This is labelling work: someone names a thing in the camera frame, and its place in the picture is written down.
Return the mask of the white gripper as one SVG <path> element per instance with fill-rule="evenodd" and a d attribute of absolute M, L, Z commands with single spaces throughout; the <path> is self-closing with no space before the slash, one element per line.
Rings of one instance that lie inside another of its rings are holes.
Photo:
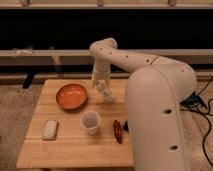
<path fill-rule="evenodd" d="M 110 66 L 94 65 L 92 71 L 92 88 L 96 87 L 98 80 L 104 80 L 104 84 L 109 86 Z"/>

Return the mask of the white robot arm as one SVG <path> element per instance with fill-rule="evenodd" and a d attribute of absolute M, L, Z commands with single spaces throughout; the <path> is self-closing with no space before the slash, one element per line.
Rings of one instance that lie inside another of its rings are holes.
<path fill-rule="evenodd" d="M 110 79 L 110 66 L 130 73 L 126 117 L 135 171 L 191 171 L 185 152 L 180 103 L 196 89 L 188 64 L 160 55 L 120 50 L 113 38 L 92 43 L 92 79 Z"/>

